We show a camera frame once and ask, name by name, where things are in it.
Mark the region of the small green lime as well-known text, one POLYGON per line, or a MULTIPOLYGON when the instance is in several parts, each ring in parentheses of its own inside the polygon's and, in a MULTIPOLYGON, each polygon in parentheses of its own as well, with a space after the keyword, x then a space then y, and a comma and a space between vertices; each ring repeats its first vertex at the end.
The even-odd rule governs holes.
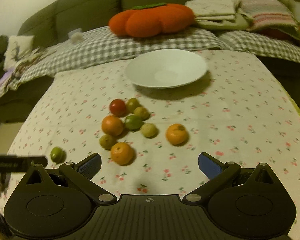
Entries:
POLYGON ((62 163, 65 157, 66 157, 66 153, 60 147, 54 147, 50 152, 50 159, 52 162, 56 164, 62 163))

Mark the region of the yellow-green fruit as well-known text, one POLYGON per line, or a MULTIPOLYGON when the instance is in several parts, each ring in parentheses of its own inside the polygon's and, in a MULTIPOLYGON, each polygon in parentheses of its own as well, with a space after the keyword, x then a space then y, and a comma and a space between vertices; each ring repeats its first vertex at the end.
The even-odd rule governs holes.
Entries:
POLYGON ((145 123, 141 126, 140 131, 142 135, 146 138, 151 138, 157 135, 158 129, 155 124, 145 123))
POLYGON ((149 111, 145 107, 142 107, 142 106, 139 106, 136 109, 134 109, 133 114, 135 116, 140 117, 142 120, 147 120, 150 117, 149 111))
POLYGON ((140 102, 138 101, 137 98, 130 98, 126 102, 126 108, 129 113, 134 113, 134 110, 140 106, 141 106, 140 102))
POLYGON ((116 144, 116 139, 111 135, 105 134, 100 137, 99 143, 105 150, 110 150, 116 144))

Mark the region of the orange tangerine bottom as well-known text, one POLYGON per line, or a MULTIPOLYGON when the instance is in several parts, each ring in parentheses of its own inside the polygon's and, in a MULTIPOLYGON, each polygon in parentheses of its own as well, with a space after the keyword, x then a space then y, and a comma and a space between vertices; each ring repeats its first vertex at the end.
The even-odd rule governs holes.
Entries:
POLYGON ((110 156, 118 165, 127 165, 134 158, 134 150, 126 142, 118 142, 112 146, 110 156))

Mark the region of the orange tangerine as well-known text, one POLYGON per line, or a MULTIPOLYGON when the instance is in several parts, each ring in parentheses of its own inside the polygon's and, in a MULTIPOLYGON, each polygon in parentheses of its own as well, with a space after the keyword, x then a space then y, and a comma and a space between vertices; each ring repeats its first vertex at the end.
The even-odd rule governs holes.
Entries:
POLYGON ((134 158, 134 150, 126 142, 118 142, 112 146, 110 156, 118 165, 127 165, 134 158))
POLYGON ((172 124, 166 130, 166 139, 172 145, 180 145, 189 138, 189 133, 182 124, 172 124))
POLYGON ((104 133, 117 137, 123 132, 124 126, 118 117, 108 115, 102 120, 101 128, 104 133))

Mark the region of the red tomato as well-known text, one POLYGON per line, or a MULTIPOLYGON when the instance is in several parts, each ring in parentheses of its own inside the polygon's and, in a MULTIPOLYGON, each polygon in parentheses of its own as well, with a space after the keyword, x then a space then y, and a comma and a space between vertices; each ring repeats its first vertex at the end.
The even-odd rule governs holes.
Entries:
POLYGON ((126 104, 121 99, 114 99, 109 105, 109 110, 113 115, 122 117, 126 113, 126 104))

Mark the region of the yellow-green fruit top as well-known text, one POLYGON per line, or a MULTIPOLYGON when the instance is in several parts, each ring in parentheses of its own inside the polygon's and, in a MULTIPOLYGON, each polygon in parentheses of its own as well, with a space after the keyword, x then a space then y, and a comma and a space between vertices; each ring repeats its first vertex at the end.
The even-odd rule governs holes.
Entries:
POLYGON ((137 98, 130 98, 126 102, 126 108, 129 113, 134 113, 134 110, 140 106, 141 106, 140 102, 138 101, 137 98))

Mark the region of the cherry print tablecloth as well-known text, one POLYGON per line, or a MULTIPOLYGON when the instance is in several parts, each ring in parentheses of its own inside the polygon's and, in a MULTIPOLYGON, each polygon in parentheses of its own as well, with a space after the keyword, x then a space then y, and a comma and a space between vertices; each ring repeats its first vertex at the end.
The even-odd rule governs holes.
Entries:
POLYGON ((300 111, 269 70, 248 53, 205 50, 206 75, 188 86, 150 90, 133 86, 125 76, 128 61, 61 72, 15 137, 9 154, 49 155, 54 147, 78 162, 92 153, 102 157, 93 181, 115 195, 184 196, 207 181, 198 155, 207 152, 222 162, 243 167, 268 163, 296 205, 290 230, 300 239, 300 111), (136 158, 119 166, 99 143, 101 122, 113 99, 137 98, 151 114, 159 133, 121 138, 136 158), (186 142, 172 145, 166 130, 182 124, 186 142))

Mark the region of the white ribbed plate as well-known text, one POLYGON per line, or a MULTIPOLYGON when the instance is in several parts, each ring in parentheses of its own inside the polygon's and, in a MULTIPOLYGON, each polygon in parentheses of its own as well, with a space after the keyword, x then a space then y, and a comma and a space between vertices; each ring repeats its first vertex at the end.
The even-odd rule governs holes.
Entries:
POLYGON ((146 88, 175 88, 191 84, 208 71, 206 59, 180 49, 144 53, 127 64, 125 75, 131 83, 146 88))

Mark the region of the white embroidered small pillow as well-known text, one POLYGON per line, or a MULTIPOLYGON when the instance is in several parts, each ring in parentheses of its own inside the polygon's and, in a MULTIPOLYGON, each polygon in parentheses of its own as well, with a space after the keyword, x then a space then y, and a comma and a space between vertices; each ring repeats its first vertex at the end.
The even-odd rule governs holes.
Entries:
POLYGON ((15 69, 18 63, 33 50, 34 35, 9 36, 5 52, 4 71, 15 69))

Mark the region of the grey checkered blanket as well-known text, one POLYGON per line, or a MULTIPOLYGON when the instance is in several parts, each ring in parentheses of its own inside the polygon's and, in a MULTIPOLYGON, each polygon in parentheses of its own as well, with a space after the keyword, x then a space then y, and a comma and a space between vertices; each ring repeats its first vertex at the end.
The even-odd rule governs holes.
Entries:
POLYGON ((37 47, 26 52, 23 66, 0 80, 0 103, 39 98, 47 81, 30 85, 25 92, 17 89, 41 77, 54 77, 58 72, 82 69, 117 60, 132 59, 158 49, 233 50, 256 55, 278 78, 300 106, 300 47, 287 41, 247 31, 210 31, 189 27, 179 33, 151 38, 117 37, 108 27, 83 34, 83 41, 62 42, 51 47, 37 47))

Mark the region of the small clear plastic bag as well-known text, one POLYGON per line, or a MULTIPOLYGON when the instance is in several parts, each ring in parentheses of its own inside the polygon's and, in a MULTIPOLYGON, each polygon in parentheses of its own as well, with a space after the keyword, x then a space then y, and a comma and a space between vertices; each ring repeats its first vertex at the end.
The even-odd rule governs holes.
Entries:
POLYGON ((77 28, 68 33, 70 41, 75 44, 84 40, 81 28, 77 28))

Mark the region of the folded floral beige cloth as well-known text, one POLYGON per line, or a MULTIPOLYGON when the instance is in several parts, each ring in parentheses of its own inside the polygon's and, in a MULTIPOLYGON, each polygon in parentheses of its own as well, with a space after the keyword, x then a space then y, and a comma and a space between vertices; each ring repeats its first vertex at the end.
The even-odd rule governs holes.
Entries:
POLYGON ((195 16, 195 24, 206 30, 246 30, 253 18, 241 9, 242 0, 192 0, 185 5, 195 16))

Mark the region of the striped knitted pillow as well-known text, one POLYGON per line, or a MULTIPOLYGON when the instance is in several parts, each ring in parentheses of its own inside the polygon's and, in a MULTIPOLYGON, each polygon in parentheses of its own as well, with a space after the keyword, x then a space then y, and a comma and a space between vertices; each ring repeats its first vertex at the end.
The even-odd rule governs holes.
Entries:
POLYGON ((278 0, 240 0, 238 12, 247 21, 244 31, 300 42, 299 23, 278 0))

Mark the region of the orange pumpkin cushion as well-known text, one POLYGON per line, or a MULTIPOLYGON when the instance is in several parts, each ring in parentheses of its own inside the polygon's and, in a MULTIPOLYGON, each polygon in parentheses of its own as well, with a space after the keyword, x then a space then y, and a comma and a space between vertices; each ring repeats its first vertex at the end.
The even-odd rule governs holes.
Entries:
POLYGON ((120 12, 109 20, 116 36, 136 38, 177 33, 194 24, 193 11, 181 4, 153 4, 120 12))

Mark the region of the dark green sofa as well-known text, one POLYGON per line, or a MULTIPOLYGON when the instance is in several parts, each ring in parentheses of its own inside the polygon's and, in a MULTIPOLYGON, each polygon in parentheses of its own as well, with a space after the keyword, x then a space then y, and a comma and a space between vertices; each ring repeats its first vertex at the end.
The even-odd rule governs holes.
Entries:
MULTIPOLYGON (((33 47, 49 47, 68 38, 77 28, 92 30, 108 24, 121 10, 148 3, 190 0, 0 0, 0 45, 9 36, 34 35, 33 47)), ((258 56, 300 107, 300 64, 258 56)), ((0 98, 0 122, 25 121, 50 87, 53 78, 40 77, 0 98)))

